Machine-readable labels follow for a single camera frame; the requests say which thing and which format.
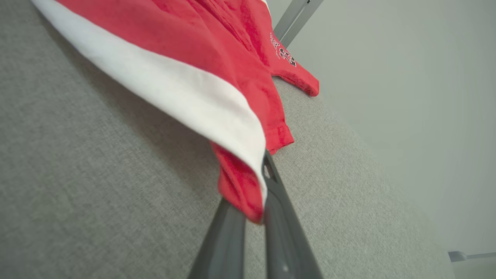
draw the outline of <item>gray upholstery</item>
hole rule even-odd
[[[208,141],[26,0],[0,2],[0,24],[0,278],[185,278],[220,200]],[[296,140],[274,160],[325,278],[453,278],[431,224],[353,132],[321,97],[274,82]],[[246,278],[264,278],[263,227],[247,238]]]

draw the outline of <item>gray couch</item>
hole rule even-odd
[[[185,278],[220,200],[208,141],[28,1],[0,2],[0,23],[0,278]],[[274,161],[324,277],[453,278],[427,218],[322,97],[274,82],[296,140]],[[246,278],[264,261],[248,224]]]

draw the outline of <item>metal frame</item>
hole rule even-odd
[[[323,0],[293,0],[274,28],[274,34],[287,48]]]

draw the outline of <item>fabric texture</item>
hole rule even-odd
[[[26,0],[0,2],[0,278],[186,278],[220,200],[208,139],[98,70]],[[274,79],[274,161],[325,278],[452,279],[427,218],[320,97]],[[249,223],[246,277],[265,277]]]

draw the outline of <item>folded fabric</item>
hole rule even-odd
[[[264,151],[294,141],[271,75],[318,94],[318,81],[272,33],[265,2],[32,2],[97,67],[211,140],[219,192],[260,222]]]

